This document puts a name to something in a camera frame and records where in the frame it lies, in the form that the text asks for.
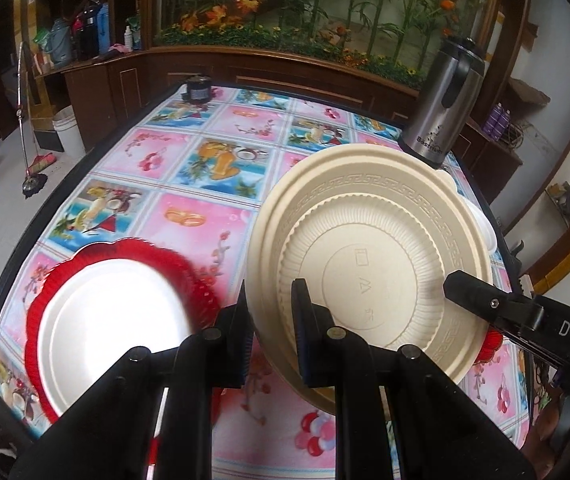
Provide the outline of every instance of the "bucket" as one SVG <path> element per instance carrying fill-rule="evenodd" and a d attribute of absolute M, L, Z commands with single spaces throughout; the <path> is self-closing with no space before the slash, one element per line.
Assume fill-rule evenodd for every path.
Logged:
<path fill-rule="evenodd" d="M 71 106 L 63 108 L 52 118 L 52 122 L 65 153 L 72 158 L 84 157 L 85 148 L 76 123 L 74 109 Z"/>

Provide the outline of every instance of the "thermos handle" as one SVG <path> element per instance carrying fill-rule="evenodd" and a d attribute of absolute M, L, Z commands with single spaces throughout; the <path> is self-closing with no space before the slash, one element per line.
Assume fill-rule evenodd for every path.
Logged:
<path fill-rule="evenodd" d="M 454 75 L 449 82 L 447 90 L 445 90 L 443 99 L 440 101 L 440 103 L 443 105 L 443 108 L 451 108 L 456 101 L 456 98 L 460 93 L 460 89 L 463 87 L 465 81 L 467 80 L 467 75 L 469 74 L 471 65 L 471 57 L 468 56 L 465 52 L 461 52 L 460 57 L 458 58 L 458 63 L 456 64 L 456 69 L 454 70 Z"/>

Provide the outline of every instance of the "beige plastic bowl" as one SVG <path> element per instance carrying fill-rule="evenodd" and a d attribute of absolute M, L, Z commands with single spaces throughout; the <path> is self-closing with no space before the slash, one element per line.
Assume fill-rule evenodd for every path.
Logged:
<path fill-rule="evenodd" d="M 385 348 L 416 344 L 459 382 L 487 324 L 444 298 L 457 269 L 491 283 L 482 235 L 456 191 L 412 156 L 351 144 L 307 157 L 270 192 L 250 240 L 246 293 L 274 368 L 334 413 L 334 391 L 307 388 L 298 373 L 292 280 L 305 278 L 338 325 Z"/>

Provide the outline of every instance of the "display case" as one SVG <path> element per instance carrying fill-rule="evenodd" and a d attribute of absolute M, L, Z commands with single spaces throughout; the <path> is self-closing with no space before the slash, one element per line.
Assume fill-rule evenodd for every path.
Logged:
<path fill-rule="evenodd" d="M 259 48 L 420 89 L 443 35 L 486 41 L 493 0 L 153 0 L 155 45 Z"/>

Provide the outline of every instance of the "tablecloth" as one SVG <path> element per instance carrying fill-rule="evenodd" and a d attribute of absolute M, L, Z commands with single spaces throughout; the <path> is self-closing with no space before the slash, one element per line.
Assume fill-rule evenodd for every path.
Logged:
<path fill-rule="evenodd" d="M 0 315 L 0 396 L 34 437 L 49 421 L 25 374 L 25 319 L 52 266 L 91 242 L 140 237 L 187 256 L 223 304 L 235 303 L 260 204 L 293 165 L 350 142 L 399 149 L 398 128 L 338 107 L 248 89 L 213 91 L 205 105 L 186 104 L 177 92 L 129 130 L 63 203 L 23 263 Z M 453 155 L 444 169 L 478 205 Z M 491 263 L 494 284 L 510 290 L 498 251 Z M 524 359 L 512 343 L 472 367 L 460 387 L 521 446 L 528 423 Z M 315 428 L 328 423 L 330 436 L 333 417 L 298 397 L 255 343 L 246 386 L 222 397 L 213 476 L 333 478 L 331 439 L 320 446 L 318 438 L 310 442 L 314 432 L 302 430 L 314 420 Z"/>

